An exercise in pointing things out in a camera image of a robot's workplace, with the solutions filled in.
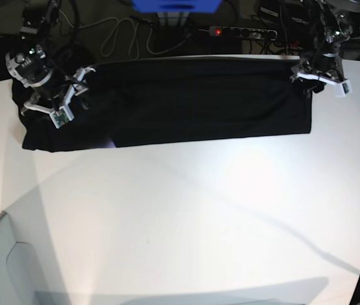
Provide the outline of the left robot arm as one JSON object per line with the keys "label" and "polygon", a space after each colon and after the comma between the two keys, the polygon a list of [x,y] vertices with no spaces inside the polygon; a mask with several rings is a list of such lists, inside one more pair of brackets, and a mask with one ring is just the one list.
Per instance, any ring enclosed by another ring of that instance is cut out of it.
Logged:
{"label": "left robot arm", "polygon": [[348,14],[326,1],[309,1],[312,48],[299,55],[291,68],[291,80],[320,81],[328,85],[346,82],[340,57],[341,44],[352,35]]}

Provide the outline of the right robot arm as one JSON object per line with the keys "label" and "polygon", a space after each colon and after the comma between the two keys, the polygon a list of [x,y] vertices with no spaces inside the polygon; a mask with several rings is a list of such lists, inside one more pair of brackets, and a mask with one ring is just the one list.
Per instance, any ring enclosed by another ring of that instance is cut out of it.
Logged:
{"label": "right robot arm", "polygon": [[18,44],[4,56],[19,113],[39,112],[57,126],[74,119],[71,104],[89,90],[87,74],[95,72],[92,54],[78,43],[78,4],[69,4],[74,20],[65,45],[58,47],[50,40],[62,14],[61,1],[33,3],[23,11]]}

